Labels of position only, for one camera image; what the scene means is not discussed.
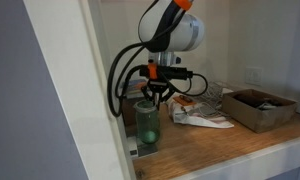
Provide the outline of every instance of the glass bottle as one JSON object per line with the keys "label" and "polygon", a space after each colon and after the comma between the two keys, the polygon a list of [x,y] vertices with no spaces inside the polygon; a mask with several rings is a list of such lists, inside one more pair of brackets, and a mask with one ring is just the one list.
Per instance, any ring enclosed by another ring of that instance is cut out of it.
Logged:
{"label": "glass bottle", "polygon": [[156,106],[152,101],[143,100],[134,105],[138,138],[146,144],[153,144],[160,137],[160,122]]}

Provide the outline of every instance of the wall outlet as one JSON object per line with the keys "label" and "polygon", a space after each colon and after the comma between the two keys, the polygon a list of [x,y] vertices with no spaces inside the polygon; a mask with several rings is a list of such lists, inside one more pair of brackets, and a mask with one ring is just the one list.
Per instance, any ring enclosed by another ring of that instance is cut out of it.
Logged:
{"label": "wall outlet", "polygon": [[263,69],[258,67],[246,67],[245,83],[261,86]]}

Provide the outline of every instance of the open cardboard box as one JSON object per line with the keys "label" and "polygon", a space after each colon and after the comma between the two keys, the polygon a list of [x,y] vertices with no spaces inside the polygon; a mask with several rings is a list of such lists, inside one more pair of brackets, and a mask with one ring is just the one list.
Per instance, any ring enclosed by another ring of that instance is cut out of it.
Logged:
{"label": "open cardboard box", "polygon": [[[234,96],[237,94],[252,95],[257,98],[274,99],[282,103],[282,106],[271,110],[259,110],[236,100]],[[275,129],[285,122],[288,122],[295,113],[296,107],[297,103],[294,101],[253,89],[227,93],[224,94],[222,99],[222,111],[229,114],[235,120],[239,121],[241,124],[256,133]]]}

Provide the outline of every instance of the wooden countertop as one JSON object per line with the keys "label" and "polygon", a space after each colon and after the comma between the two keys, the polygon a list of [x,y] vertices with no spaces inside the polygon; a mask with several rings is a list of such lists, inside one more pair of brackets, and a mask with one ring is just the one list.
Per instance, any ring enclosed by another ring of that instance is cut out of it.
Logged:
{"label": "wooden countertop", "polygon": [[143,179],[170,179],[300,137],[300,115],[282,127],[256,134],[240,123],[230,129],[175,124],[160,110],[158,153],[133,161]]}

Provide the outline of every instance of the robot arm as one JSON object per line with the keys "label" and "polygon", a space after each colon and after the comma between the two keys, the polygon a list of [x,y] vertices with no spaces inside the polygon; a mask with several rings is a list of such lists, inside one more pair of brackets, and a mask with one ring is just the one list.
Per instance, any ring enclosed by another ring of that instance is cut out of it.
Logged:
{"label": "robot arm", "polygon": [[[206,91],[208,85],[204,76],[195,74],[192,71],[187,71],[186,68],[169,67],[173,63],[180,63],[180,58],[177,58],[173,54],[174,51],[190,51],[195,49],[203,39],[203,23],[198,18],[185,14],[185,12],[190,9],[192,1],[193,0],[155,0],[143,14],[138,28],[141,42],[124,48],[117,55],[110,69],[107,96],[110,110],[114,116],[118,117],[121,115],[122,100],[125,96],[128,82],[134,72],[139,71],[140,76],[149,79],[147,86],[142,88],[142,92],[145,98],[157,104],[158,108],[160,102],[166,101],[174,92],[197,96]],[[140,47],[140,49],[123,68],[115,88],[115,95],[119,99],[119,109],[116,111],[112,99],[112,82],[116,66],[123,54],[135,47]],[[150,51],[149,64],[132,68],[125,78],[121,95],[118,95],[118,84],[125,70],[144,48]],[[200,76],[205,81],[205,89],[199,94],[187,94],[190,89],[181,92],[170,83],[171,79],[189,79],[191,84],[191,78],[193,76]],[[151,96],[147,94],[147,88],[152,92]]]}
{"label": "robot arm", "polygon": [[[189,0],[155,1],[144,13],[139,23],[139,38],[142,42],[153,40],[171,26],[182,12],[192,5]],[[150,52],[190,51],[198,47],[203,39],[204,26],[200,19],[184,14],[171,33],[147,44]]]}

